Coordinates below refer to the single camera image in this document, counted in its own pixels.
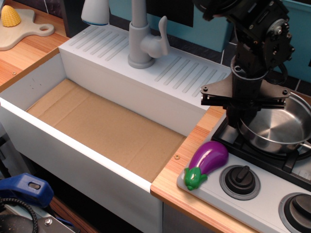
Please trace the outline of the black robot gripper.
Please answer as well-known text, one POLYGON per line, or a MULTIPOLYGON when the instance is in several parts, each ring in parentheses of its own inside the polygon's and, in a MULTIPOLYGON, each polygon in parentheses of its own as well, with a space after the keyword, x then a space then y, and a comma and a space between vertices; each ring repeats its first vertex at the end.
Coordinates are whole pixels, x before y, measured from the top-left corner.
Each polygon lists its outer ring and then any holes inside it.
POLYGON ((231 60, 231 73, 221 81, 201 87, 201 104, 222 106, 226 109, 229 126, 249 125, 259 109, 285 106, 290 90, 266 80, 269 71, 252 75, 236 58, 231 60))

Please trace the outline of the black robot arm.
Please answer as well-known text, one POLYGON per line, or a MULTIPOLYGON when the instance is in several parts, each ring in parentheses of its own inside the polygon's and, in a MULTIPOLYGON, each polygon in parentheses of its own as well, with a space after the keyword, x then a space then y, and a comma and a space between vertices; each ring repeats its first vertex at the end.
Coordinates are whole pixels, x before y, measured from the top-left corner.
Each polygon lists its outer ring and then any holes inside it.
POLYGON ((282 109, 290 92, 281 87, 288 77, 285 62, 294 52, 288 10, 280 0, 196 0, 211 21, 225 17, 234 24, 236 52, 230 74, 201 87, 201 104, 221 106, 237 127, 262 109, 282 109))

